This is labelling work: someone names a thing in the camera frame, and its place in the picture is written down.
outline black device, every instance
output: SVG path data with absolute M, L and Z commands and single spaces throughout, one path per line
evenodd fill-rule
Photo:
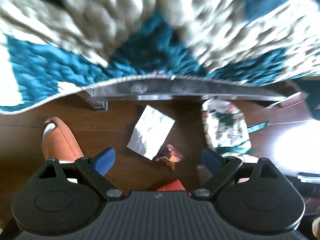
M 186 191 L 125 196 L 94 169 L 104 153 L 67 164 L 47 160 L 14 198 L 14 219 L 0 240 L 305 239 L 295 230 L 304 201 L 269 159 L 245 164 L 203 151 L 222 168 L 191 196 Z

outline orange slipper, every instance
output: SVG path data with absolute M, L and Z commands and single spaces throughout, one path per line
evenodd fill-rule
M 44 122 L 44 128 L 54 123 L 55 128 L 45 136 L 41 143 L 44 158 L 57 158 L 59 161 L 74 162 L 84 157 L 76 138 L 69 127 L 58 117 L 52 117 Z

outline red object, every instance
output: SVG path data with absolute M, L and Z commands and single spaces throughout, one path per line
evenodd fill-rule
M 157 189 L 157 191 L 180 191 L 180 190 L 186 190 L 186 189 L 183 187 L 180 180 L 178 179 Z

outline ribbed black surface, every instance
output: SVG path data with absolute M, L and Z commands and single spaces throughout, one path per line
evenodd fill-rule
M 221 219 L 212 204 L 191 199 L 186 192 L 132 192 L 109 203 L 89 226 L 64 236 L 36 236 L 27 232 L 17 239 L 61 240 L 257 240 L 304 239 L 295 231 L 280 236 L 257 236 L 239 231 Z

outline blanket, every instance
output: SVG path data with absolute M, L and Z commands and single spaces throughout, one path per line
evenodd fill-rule
M 320 74 L 316 0 L 0 0 L 0 110 L 147 78 Z

